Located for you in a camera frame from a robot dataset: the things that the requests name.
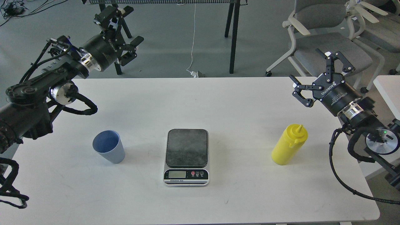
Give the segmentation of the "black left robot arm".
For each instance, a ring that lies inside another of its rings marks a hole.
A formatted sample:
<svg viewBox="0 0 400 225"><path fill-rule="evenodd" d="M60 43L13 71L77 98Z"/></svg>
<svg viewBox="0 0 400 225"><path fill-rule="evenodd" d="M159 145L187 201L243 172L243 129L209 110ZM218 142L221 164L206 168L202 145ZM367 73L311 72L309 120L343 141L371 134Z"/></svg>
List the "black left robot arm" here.
<svg viewBox="0 0 400 225"><path fill-rule="evenodd" d="M75 47L66 36L49 39L36 61L18 84L6 90L8 103L1 108L1 153L23 138L33 140L53 132L53 121L62 112L92 115L98 110L93 101L80 94L73 78L87 78L91 71L104 71L114 64L121 67L137 57L137 46L144 40L136 37L126 43L125 31L131 38L125 18L133 7L119 7L116 1L95 1L101 12L94 23L100 34L82 47Z"/></svg>

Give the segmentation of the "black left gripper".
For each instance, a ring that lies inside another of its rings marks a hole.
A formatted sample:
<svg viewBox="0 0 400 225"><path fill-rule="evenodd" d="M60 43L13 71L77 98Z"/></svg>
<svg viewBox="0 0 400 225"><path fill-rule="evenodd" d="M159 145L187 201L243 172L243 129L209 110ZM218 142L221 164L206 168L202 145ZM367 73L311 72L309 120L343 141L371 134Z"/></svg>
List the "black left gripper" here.
<svg viewBox="0 0 400 225"><path fill-rule="evenodd" d="M133 7L124 8L118 5L100 5L100 13L95 14L94 24L101 27L101 30L118 30L123 28L126 36L132 38L131 32L124 20L134 11ZM97 34L86 41L79 51L82 55L80 63L89 72L97 70L103 72L114 62L120 66L125 66L137 57L136 49L144 41L144 38L137 36L129 44L121 45L121 36L112 37L110 34Z"/></svg>

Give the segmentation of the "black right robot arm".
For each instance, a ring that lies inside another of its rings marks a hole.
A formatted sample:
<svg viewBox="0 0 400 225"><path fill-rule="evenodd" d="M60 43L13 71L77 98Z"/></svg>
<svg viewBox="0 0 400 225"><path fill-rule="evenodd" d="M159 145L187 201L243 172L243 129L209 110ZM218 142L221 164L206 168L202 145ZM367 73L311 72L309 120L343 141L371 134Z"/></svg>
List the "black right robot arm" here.
<svg viewBox="0 0 400 225"><path fill-rule="evenodd" d="M349 85L344 76L355 70L350 61L339 51L322 52L316 49L326 60L325 71L309 85L303 85L293 75L292 95L306 107L312 107L315 101L320 102L343 125L336 129L329 142L329 162L337 181L353 195L362 198L399 205L399 201L375 198L350 188L337 175L333 164L333 148L338 136L350 135L348 153L356 160L367 163L378 163L388 174L387 182L399 190L399 166L386 161L383 156L395 153L399 149L399 120L384 126L374 111L374 101L361 94Z"/></svg>

